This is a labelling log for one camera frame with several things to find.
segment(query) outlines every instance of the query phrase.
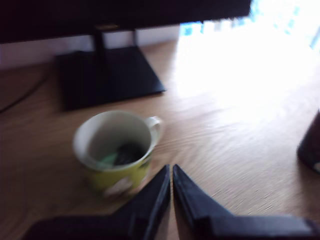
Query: desk surface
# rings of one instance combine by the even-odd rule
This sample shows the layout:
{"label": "desk surface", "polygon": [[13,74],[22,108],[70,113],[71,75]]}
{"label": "desk surface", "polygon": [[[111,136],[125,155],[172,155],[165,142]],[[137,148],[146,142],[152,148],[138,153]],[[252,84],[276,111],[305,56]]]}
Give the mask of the desk surface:
{"label": "desk surface", "polygon": [[[18,239],[42,218],[108,214],[126,201],[91,191],[71,147],[82,122],[115,109],[164,119],[152,176],[179,164],[235,214],[293,214],[320,223],[320,175],[296,157],[320,104],[319,56],[289,36],[247,30],[142,51],[167,88],[163,95],[61,112],[53,76],[1,116],[0,239]],[[1,108],[46,67],[0,73]],[[178,239],[173,205],[165,221],[157,238]]]}

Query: black plastic object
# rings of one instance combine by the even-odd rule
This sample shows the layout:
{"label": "black plastic object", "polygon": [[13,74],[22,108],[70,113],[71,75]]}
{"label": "black plastic object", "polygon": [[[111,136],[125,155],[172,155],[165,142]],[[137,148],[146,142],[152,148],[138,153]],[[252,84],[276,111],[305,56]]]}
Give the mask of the black plastic object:
{"label": "black plastic object", "polygon": [[247,16],[251,0],[8,0],[0,44]]}
{"label": "black plastic object", "polygon": [[195,239],[320,239],[319,227],[293,216],[235,216],[173,166],[173,193]]}
{"label": "black plastic object", "polygon": [[170,196],[170,167],[165,165],[114,214],[42,220],[29,229],[23,240],[152,240]]}
{"label": "black plastic object", "polygon": [[320,174],[320,112],[316,113],[298,149],[299,159]]}

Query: mug handle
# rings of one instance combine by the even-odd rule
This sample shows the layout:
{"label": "mug handle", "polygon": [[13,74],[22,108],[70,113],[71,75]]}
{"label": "mug handle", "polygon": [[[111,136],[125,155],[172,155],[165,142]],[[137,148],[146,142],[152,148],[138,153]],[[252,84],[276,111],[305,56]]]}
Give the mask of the mug handle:
{"label": "mug handle", "polygon": [[150,131],[155,133],[154,138],[151,136],[151,146],[154,147],[158,144],[164,134],[164,121],[158,116],[151,116],[145,119],[145,123],[149,127]]}

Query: cable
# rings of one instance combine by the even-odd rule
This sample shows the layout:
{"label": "cable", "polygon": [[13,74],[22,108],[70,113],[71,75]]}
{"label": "cable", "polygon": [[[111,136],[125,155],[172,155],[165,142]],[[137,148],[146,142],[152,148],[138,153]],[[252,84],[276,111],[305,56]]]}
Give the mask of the cable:
{"label": "cable", "polygon": [[17,100],[15,100],[14,102],[12,102],[11,104],[9,104],[8,106],[2,108],[0,110],[0,114],[3,114],[4,112],[8,111],[9,109],[13,108],[15,105],[19,104],[20,102],[22,102],[23,100],[25,100],[27,97],[29,97],[30,95],[32,95],[39,87],[41,87],[41,85],[47,81],[49,79],[49,77],[51,76],[52,73],[52,69],[51,67],[48,69],[48,71],[46,71],[46,73],[43,75],[43,77],[40,79],[40,81],[38,81],[32,88],[30,88],[24,95],[22,95],[21,97],[19,97]]}

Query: black monitor stand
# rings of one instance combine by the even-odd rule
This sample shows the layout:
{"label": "black monitor stand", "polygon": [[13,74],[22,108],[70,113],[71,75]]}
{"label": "black monitor stand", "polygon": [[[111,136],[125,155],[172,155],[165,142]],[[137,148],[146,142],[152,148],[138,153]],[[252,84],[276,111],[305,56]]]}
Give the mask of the black monitor stand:
{"label": "black monitor stand", "polygon": [[165,91],[136,41],[132,47],[106,49],[103,32],[93,32],[92,39],[93,52],[77,51],[55,57],[65,110]]}

